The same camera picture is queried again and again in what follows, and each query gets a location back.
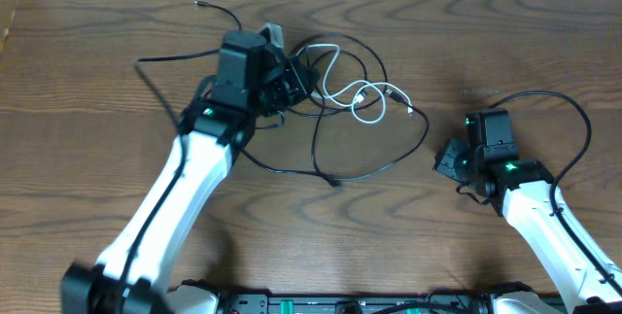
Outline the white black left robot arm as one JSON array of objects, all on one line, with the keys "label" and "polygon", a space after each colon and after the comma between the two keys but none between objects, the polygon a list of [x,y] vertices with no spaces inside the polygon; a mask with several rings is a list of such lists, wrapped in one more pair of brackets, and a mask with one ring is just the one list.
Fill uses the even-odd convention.
[{"label": "white black left robot arm", "polygon": [[93,267],[72,264],[61,284],[65,313],[215,313],[218,295],[172,269],[210,194],[256,131],[259,117],[307,99],[317,70],[284,53],[282,29],[228,31],[218,68],[203,78],[181,117],[170,155],[136,213]]}]

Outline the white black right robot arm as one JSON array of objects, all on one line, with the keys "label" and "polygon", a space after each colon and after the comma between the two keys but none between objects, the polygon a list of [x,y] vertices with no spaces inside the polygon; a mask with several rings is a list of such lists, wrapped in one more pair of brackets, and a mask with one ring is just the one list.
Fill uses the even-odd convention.
[{"label": "white black right robot arm", "polygon": [[521,159],[504,109],[466,114],[467,139],[451,139],[434,170],[457,193],[492,206],[529,244],[569,313],[618,313],[621,270],[564,201],[537,159]]}]

